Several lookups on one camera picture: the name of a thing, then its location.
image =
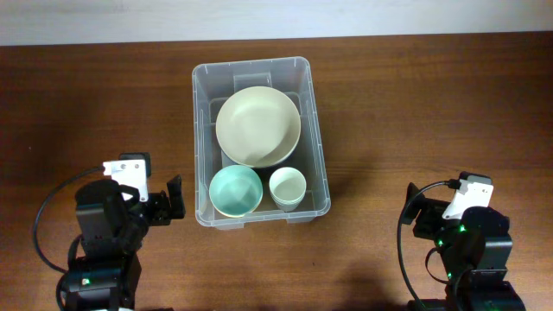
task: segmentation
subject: teal bowl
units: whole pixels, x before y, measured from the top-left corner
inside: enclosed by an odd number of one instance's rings
[[[209,199],[227,217],[238,218],[253,212],[263,198],[263,185],[256,172],[243,165],[221,169],[209,185]]]

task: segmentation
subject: plastic container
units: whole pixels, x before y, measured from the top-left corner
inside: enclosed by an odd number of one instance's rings
[[[243,228],[244,223],[286,219],[288,223],[313,220],[330,209],[327,172],[322,154],[321,133],[309,62],[302,57],[248,60],[198,65],[192,71],[194,96],[194,153],[196,219],[218,229]],[[209,185],[222,168],[234,163],[221,151],[215,122],[221,106],[235,92],[250,86],[269,86],[285,93],[296,105],[302,134],[296,150],[285,161],[270,168],[255,169],[264,186],[259,207],[239,219],[219,213],[209,200]],[[269,178],[282,167],[298,169],[305,176],[307,191],[291,213],[278,208],[270,197]]]

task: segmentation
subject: white background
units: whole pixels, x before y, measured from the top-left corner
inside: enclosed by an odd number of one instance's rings
[[[553,30],[553,0],[0,0],[0,45]]]

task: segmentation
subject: wood grain surface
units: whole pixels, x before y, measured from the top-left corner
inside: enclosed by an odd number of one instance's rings
[[[301,55],[311,63],[332,199],[311,223],[218,231],[194,218],[191,72],[200,63]],[[53,310],[60,275],[36,256],[41,201],[71,175],[149,151],[151,191],[183,178],[187,217],[153,227],[138,252],[137,309],[400,309],[410,295],[395,228],[409,182],[490,175],[509,216],[507,279],[529,310],[553,306],[553,34],[0,48],[0,306]],[[79,233],[64,189],[39,228],[65,265]],[[430,197],[451,200],[451,190]],[[417,293],[431,242],[404,228]],[[438,257],[430,268],[444,276]]]

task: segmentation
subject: plastic dishware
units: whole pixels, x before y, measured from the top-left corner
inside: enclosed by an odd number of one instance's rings
[[[295,168],[279,168],[270,176],[270,196],[285,212],[291,212],[302,202],[307,189],[303,174]]]
[[[213,177],[209,198],[223,215],[242,217],[257,208],[263,198],[263,186],[253,169],[232,165],[221,169]]]
[[[266,168],[284,161],[300,139],[302,121],[292,100],[268,86],[232,95],[215,125],[217,140],[234,162]]]

